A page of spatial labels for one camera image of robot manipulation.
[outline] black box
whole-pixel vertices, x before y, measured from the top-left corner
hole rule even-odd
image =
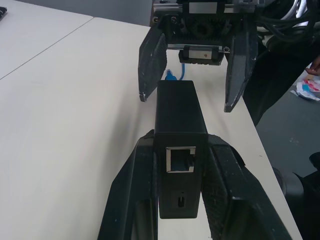
[[[192,81],[159,81],[154,143],[160,217],[196,218],[208,133]]]

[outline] white desk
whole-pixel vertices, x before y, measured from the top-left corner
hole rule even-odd
[[[0,81],[0,239],[97,238],[114,177],[154,127],[156,93],[146,103],[138,96],[147,31],[94,18]],[[167,66],[179,76],[177,54],[168,51]],[[223,112],[225,76],[225,61],[186,66],[208,132],[238,150],[300,240],[243,100]],[[160,240],[208,238],[202,201],[197,219],[159,221]]]
[[[0,6],[8,8],[0,21],[0,79],[93,18],[13,0]]]

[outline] white table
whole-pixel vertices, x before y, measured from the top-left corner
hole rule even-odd
[[[93,18],[13,0],[0,7],[8,8],[0,21],[0,79]]]
[[[147,32],[94,18],[0,81],[0,239],[97,238],[113,179],[154,127],[156,93],[146,103],[138,96]],[[167,54],[179,76],[178,53]],[[292,239],[300,240],[243,100],[223,112],[225,76],[225,61],[186,66],[208,132],[238,150]],[[160,240],[209,238],[202,200],[196,219],[159,221]]]

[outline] person's hand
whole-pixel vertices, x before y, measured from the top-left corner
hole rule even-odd
[[[312,62],[310,68],[305,70],[308,74],[320,76],[320,55]]]

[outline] person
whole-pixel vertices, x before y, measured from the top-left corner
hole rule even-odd
[[[304,70],[313,75],[320,73],[320,37],[297,43],[273,42],[269,49],[258,43],[255,67],[243,93],[255,126]]]

